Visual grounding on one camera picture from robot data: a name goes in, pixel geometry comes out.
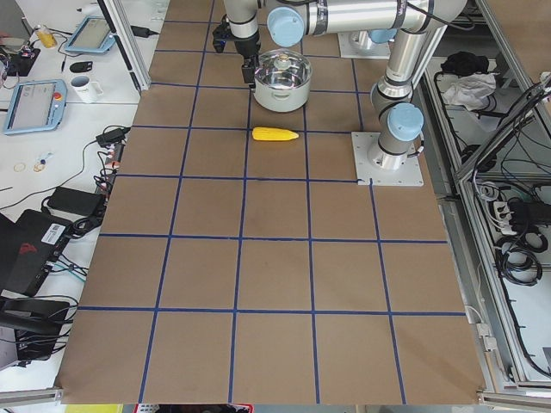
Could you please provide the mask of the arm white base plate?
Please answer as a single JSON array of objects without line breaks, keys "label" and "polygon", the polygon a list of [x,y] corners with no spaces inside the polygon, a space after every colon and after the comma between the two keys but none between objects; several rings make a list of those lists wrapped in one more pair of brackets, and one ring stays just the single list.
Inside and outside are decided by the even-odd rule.
[{"label": "arm white base plate", "polygon": [[390,41],[373,42],[368,31],[339,33],[340,56],[347,59],[383,59],[390,57]]},{"label": "arm white base plate", "polygon": [[405,154],[389,155],[379,147],[379,133],[353,132],[352,149],[356,170],[356,183],[363,186],[422,187],[424,178],[418,157]]}]

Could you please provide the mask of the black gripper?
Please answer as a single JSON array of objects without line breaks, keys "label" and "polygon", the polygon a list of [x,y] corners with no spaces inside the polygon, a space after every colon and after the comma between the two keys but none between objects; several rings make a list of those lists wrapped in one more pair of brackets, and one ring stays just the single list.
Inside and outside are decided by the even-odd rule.
[{"label": "black gripper", "polygon": [[246,84],[255,83],[255,72],[258,67],[258,56],[261,46],[259,36],[250,36],[248,38],[236,38],[234,44],[237,52],[243,58],[241,66],[242,76]]}]

